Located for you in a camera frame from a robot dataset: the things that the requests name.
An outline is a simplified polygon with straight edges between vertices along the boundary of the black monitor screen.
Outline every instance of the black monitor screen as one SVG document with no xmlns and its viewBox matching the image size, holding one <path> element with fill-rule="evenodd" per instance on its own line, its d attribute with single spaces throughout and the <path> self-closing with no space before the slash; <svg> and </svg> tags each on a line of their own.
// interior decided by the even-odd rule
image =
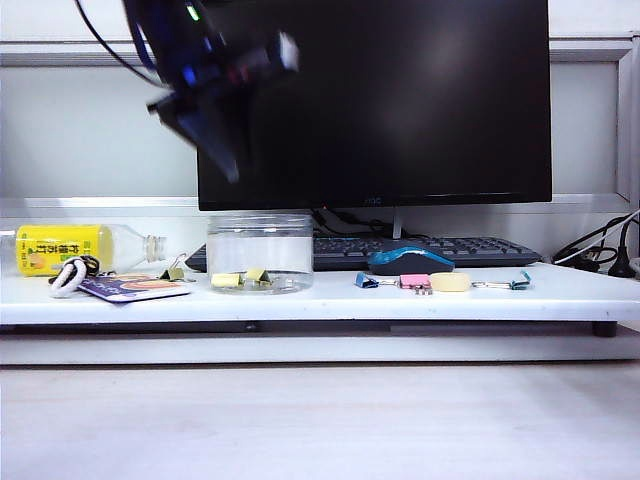
<svg viewBox="0 0 640 480">
<path fill-rule="evenodd" d="M 237 183 L 199 155 L 201 210 L 551 199 L 546 0 L 207 5 L 229 42 L 287 32 L 300 71 L 251 99 Z"/>
</svg>

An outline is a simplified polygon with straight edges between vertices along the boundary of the computer mouse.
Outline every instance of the computer mouse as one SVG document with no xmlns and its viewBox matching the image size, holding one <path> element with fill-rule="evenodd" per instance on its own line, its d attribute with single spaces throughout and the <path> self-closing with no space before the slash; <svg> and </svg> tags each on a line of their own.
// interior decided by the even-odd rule
<svg viewBox="0 0 640 480">
<path fill-rule="evenodd" d="M 450 272 L 455 264 L 424 247 L 408 245 L 369 256 L 369 270 L 375 275 Z"/>
</svg>

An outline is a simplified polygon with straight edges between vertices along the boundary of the card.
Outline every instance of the card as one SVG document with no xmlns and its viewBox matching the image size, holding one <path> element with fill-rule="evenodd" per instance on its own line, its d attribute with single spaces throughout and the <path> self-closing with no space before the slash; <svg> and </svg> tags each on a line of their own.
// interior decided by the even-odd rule
<svg viewBox="0 0 640 480">
<path fill-rule="evenodd" d="M 180 283 L 142 274 L 87 277 L 78 286 L 78 289 L 112 303 L 172 297 L 186 295 L 190 292 Z"/>
</svg>

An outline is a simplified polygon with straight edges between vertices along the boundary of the blurry robot arm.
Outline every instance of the blurry robot arm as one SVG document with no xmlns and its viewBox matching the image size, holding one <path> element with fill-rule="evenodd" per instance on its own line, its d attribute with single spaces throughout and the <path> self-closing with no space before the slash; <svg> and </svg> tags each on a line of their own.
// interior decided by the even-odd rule
<svg viewBox="0 0 640 480">
<path fill-rule="evenodd" d="M 261 82 L 298 69 L 294 41 L 276 32 L 267 45 L 244 50 L 227 45 L 197 0 L 123 0 L 123 5 L 140 60 L 171 90 L 149 111 L 236 182 L 238 163 L 248 155 L 251 92 Z"/>
</svg>

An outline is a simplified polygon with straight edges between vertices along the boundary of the keyboard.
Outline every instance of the keyboard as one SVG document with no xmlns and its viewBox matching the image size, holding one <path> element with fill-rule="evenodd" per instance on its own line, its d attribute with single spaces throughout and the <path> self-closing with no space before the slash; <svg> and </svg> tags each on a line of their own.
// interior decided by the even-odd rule
<svg viewBox="0 0 640 480">
<path fill-rule="evenodd" d="M 367 270 L 367 258 L 379 251 L 407 245 L 424 247 L 452 260 L 456 267 L 521 267 L 542 259 L 533 250 L 495 237 L 416 237 L 389 240 L 358 237 L 314 237 L 313 269 Z M 207 271 L 206 246 L 203 245 L 185 263 Z"/>
</svg>

